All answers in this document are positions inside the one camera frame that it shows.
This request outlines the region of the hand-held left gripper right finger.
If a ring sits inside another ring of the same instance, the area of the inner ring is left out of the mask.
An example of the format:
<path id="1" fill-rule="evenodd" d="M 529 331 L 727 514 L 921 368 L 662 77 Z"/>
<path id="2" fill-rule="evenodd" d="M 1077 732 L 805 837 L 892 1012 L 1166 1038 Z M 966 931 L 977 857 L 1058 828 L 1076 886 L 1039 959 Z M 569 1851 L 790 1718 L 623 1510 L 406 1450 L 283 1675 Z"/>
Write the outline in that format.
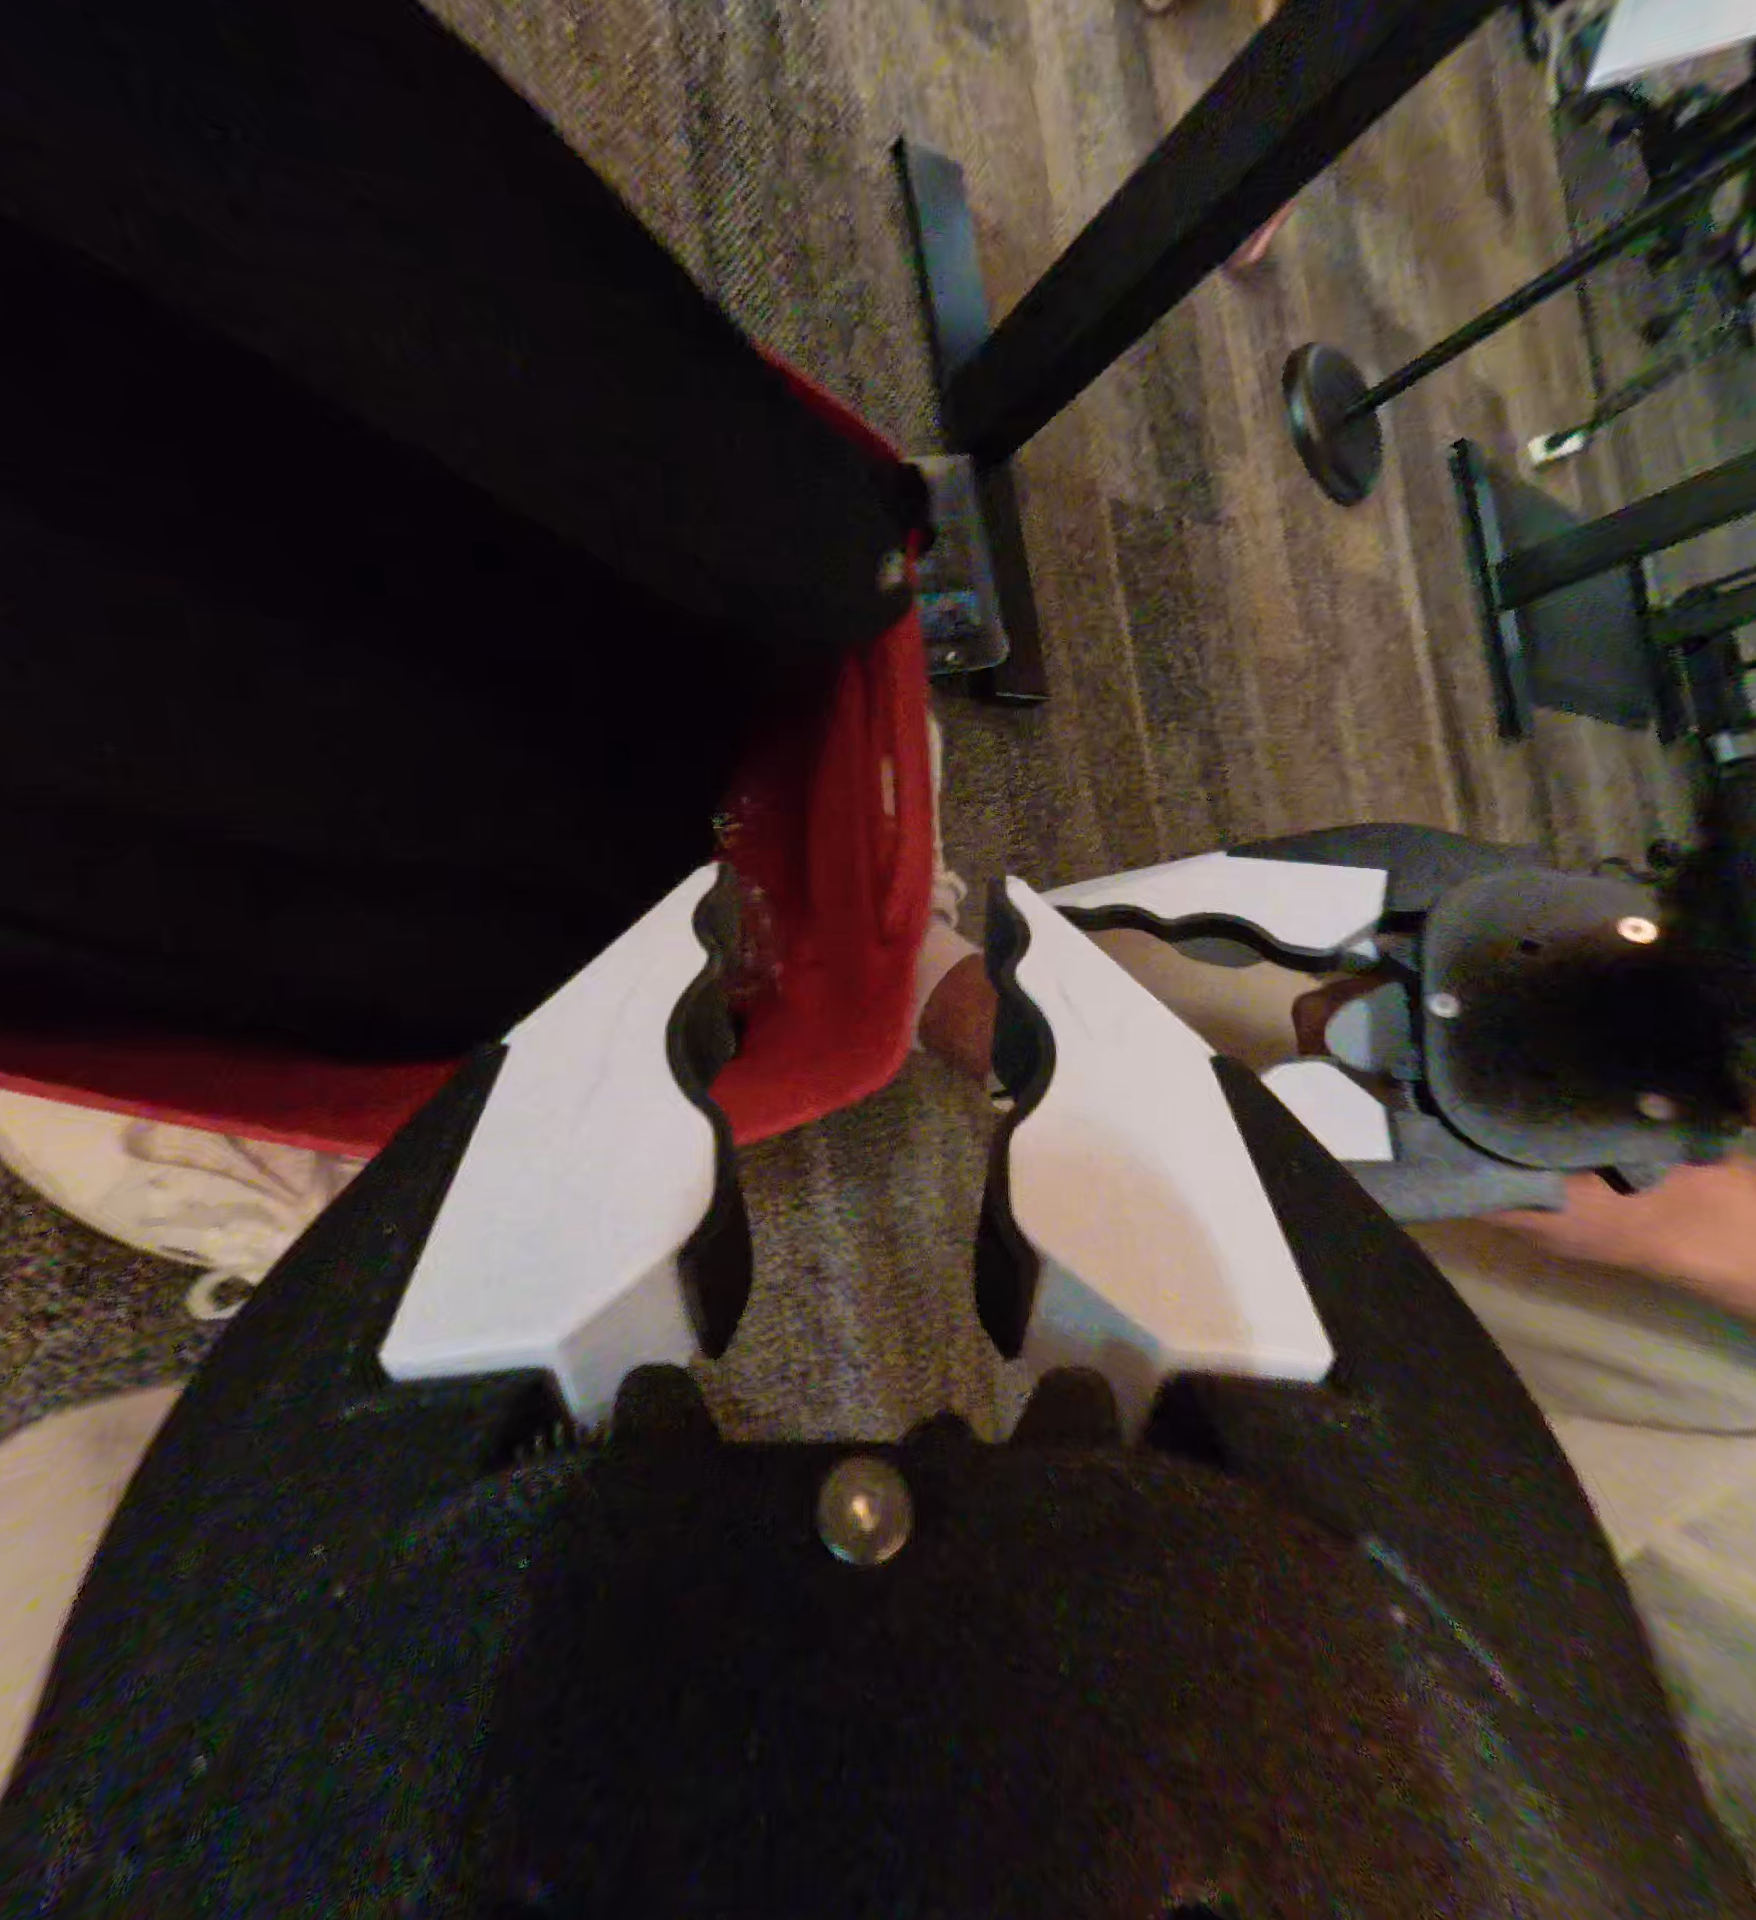
<path id="1" fill-rule="evenodd" d="M 1334 1344 L 1250 1153 L 1245 1078 L 1022 879 L 986 904 L 996 988 L 974 1304 L 1027 1368 L 1095 1368 L 1121 1429 L 1171 1379 L 1324 1384 Z"/>

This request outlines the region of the person's beige pants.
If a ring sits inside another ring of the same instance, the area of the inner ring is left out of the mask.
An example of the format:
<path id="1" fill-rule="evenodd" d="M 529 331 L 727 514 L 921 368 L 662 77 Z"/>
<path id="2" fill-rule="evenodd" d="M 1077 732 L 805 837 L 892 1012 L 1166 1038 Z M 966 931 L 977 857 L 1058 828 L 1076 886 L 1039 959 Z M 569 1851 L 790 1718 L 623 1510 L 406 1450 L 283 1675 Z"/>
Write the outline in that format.
<path id="1" fill-rule="evenodd" d="M 1605 1521 L 1704 1788 L 1756 1869 L 1756 1328 L 1578 1261 L 1571 1214 L 1428 1223 Z M 54 1646 L 176 1380 L 90 1393 L 0 1439 L 0 1790 Z"/>

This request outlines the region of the black desk leg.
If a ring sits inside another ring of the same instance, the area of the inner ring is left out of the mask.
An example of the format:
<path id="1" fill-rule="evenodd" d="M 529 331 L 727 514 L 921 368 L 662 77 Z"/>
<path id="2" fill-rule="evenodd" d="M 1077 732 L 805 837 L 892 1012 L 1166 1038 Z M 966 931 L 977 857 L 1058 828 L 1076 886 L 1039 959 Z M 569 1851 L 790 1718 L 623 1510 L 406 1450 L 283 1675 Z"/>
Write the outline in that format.
<path id="1" fill-rule="evenodd" d="M 1037 708 L 1053 692 L 1012 454 L 1492 10 L 1495 5 L 1276 5 L 1000 319 L 986 308 L 957 163 L 907 135 L 888 144 L 938 435 L 970 468 L 982 585 L 993 586 L 1006 630 L 1006 656 L 961 672 L 974 701 Z"/>

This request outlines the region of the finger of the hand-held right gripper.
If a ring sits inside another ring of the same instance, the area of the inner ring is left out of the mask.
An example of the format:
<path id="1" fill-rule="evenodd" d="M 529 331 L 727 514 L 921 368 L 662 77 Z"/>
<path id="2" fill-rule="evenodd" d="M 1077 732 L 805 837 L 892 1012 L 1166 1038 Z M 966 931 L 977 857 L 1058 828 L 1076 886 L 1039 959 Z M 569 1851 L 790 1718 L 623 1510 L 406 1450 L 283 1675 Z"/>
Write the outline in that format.
<path id="1" fill-rule="evenodd" d="M 1403 1069 L 1416 1064 L 1406 995 L 1351 1001 L 1331 1034 L 1331 1056 L 1290 1056 L 1260 1082 L 1340 1161 L 1392 1163 Z"/>
<path id="2" fill-rule="evenodd" d="M 1388 869 L 1311 857 L 1206 852 L 1045 892 L 1081 931 L 1129 928 L 1152 941 L 1228 945 L 1282 966 L 1373 955 L 1388 913 Z"/>

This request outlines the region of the clear plastic scrap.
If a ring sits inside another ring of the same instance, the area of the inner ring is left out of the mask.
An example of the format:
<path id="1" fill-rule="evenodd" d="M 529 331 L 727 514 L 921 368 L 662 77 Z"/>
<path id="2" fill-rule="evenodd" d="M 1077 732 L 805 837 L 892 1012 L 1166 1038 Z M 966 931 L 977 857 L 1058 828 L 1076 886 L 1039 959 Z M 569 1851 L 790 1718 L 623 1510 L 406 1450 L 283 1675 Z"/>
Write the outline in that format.
<path id="1" fill-rule="evenodd" d="M 747 1034 L 777 1001 L 790 971 L 786 837 L 765 805 L 730 802 L 716 816 L 716 852 L 736 879 L 736 941 L 721 981 L 736 1028 Z"/>

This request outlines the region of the black round-base stand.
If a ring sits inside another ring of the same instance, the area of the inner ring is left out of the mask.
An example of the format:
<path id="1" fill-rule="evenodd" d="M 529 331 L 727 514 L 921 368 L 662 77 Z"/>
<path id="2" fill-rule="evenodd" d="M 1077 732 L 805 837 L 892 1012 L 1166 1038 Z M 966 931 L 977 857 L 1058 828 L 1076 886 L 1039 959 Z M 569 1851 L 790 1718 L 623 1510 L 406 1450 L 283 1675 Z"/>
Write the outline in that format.
<path id="1" fill-rule="evenodd" d="M 1383 430 L 1376 415 L 1388 402 L 1419 388 L 1428 374 L 1450 368 L 1467 352 L 1482 346 L 1490 336 L 1514 323 L 1544 300 L 1557 296 L 1566 285 L 1578 285 L 1598 266 L 1637 248 L 1665 220 L 1681 217 L 1692 202 L 1713 197 L 1727 177 L 1750 168 L 1756 131 L 1715 157 L 1692 167 L 1675 186 L 1648 197 L 1637 212 L 1601 226 L 1593 238 L 1575 243 L 1557 263 L 1492 300 L 1474 319 L 1450 327 L 1438 344 L 1424 346 L 1388 374 L 1363 380 L 1363 370 L 1345 352 L 1317 341 L 1299 344 L 1282 359 L 1278 388 L 1290 443 L 1314 487 L 1340 505 L 1367 497 L 1383 468 Z"/>

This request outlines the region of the person's right forearm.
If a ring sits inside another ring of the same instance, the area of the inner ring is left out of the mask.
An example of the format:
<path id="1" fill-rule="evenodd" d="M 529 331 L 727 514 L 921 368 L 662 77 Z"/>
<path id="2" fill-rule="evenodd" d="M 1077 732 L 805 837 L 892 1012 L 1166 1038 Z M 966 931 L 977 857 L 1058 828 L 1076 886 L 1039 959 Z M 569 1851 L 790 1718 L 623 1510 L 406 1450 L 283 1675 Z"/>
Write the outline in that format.
<path id="1" fill-rule="evenodd" d="M 1659 1185 L 1615 1192 L 1571 1175 L 1550 1212 L 1490 1212 L 1492 1228 L 1571 1259 L 1630 1269 L 1756 1325 L 1756 1153 L 1679 1163 Z"/>

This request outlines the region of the black table leg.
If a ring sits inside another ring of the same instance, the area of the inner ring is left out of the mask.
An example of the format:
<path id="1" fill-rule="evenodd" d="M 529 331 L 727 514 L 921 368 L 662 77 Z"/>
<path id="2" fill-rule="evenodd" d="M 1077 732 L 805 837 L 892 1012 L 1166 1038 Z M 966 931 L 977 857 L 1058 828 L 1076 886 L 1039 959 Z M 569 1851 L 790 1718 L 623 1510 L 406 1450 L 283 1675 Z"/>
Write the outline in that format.
<path id="1" fill-rule="evenodd" d="M 1500 740 L 1526 740 L 1550 708 L 1659 744 L 1692 734 L 1722 761 L 1756 755 L 1756 656 L 1741 651 L 1756 561 L 1665 605 L 1648 585 L 1648 561 L 1756 519 L 1756 447 L 1598 519 L 1477 439 L 1454 439 L 1445 473 Z"/>

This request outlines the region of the large red bin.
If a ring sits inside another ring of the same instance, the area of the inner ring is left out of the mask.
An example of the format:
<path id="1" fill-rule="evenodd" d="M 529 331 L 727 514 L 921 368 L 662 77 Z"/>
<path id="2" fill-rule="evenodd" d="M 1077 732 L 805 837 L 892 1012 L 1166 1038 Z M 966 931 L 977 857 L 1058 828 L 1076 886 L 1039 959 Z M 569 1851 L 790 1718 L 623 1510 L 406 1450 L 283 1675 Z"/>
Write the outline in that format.
<path id="1" fill-rule="evenodd" d="M 730 802 L 736 1139 L 883 1086 L 924 535 L 427 5 L 0 5 L 0 1086 L 373 1153 Z"/>

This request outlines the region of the person's right hand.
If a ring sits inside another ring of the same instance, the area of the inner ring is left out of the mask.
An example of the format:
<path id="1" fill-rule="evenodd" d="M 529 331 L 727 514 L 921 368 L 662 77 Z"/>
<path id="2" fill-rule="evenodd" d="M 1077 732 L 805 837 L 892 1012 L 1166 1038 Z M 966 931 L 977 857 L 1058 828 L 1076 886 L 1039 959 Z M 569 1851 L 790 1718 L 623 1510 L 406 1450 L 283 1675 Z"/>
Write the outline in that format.
<path id="1" fill-rule="evenodd" d="M 1331 1056 L 1331 1025 L 1351 1001 L 1363 1001 L 1367 995 L 1392 988 L 1383 971 L 1340 971 L 1308 988 L 1290 1001 L 1290 1038 L 1295 1056 Z"/>

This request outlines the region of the white sneaker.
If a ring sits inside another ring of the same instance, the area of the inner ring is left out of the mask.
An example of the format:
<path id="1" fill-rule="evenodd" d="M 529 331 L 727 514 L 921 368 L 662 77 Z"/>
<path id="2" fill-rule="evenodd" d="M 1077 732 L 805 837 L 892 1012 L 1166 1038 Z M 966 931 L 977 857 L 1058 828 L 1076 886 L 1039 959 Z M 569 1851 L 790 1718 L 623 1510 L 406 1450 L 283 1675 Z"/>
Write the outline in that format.
<path id="1" fill-rule="evenodd" d="M 0 1091 L 0 1161 L 91 1233 L 194 1269 L 197 1325 L 233 1318 L 357 1181 L 359 1157 Z"/>

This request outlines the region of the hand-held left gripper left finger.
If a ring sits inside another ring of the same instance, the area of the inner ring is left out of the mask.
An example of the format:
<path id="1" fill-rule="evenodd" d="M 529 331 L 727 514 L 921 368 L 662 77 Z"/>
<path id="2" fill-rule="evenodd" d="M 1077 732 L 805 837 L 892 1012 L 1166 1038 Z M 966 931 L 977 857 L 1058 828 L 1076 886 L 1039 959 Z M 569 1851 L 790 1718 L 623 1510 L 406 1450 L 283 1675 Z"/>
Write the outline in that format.
<path id="1" fill-rule="evenodd" d="M 702 863 L 380 1157 L 403 1252 L 397 1384 L 538 1372 L 600 1429 L 625 1372 L 727 1354 L 752 1252 L 716 1077 L 737 881 Z"/>

